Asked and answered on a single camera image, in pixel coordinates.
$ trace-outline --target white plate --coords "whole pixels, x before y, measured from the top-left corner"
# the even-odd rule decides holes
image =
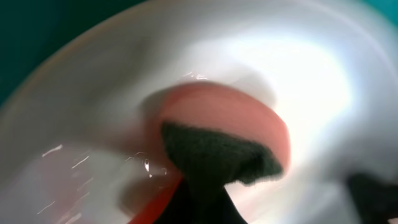
[[[228,186],[249,223],[355,223],[342,178],[396,175],[397,47],[395,30],[351,1],[128,9],[57,52],[3,108],[0,222],[127,223],[172,176],[156,155],[130,158],[146,152],[140,125],[157,103],[147,97],[207,79],[260,99],[289,127],[286,178]]]

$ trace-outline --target green surface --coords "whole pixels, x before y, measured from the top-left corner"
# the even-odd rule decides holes
[[[140,2],[142,0],[1,1],[0,105],[35,67],[60,47]],[[368,2],[398,24],[397,0]]]

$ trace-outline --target sponge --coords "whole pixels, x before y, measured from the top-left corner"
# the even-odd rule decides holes
[[[160,194],[167,206],[153,223],[246,223],[224,186],[278,177],[289,167],[284,122],[260,101],[228,86],[201,82],[174,88],[155,123],[183,179]]]

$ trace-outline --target black object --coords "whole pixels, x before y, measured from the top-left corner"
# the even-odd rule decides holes
[[[398,218],[398,185],[369,174],[352,175],[346,183],[363,224],[387,224]]]
[[[168,121],[161,131],[166,153],[184,181],[157,224],[246,223],[224,185],[251,184],[283,171],[271,150],[257,142]]]

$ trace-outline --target teal background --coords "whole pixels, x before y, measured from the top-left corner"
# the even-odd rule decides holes
[[[2,0],[0,105],[43,60],[101,21],[141,0]],[[398,0],[368,0],[398,24]]]

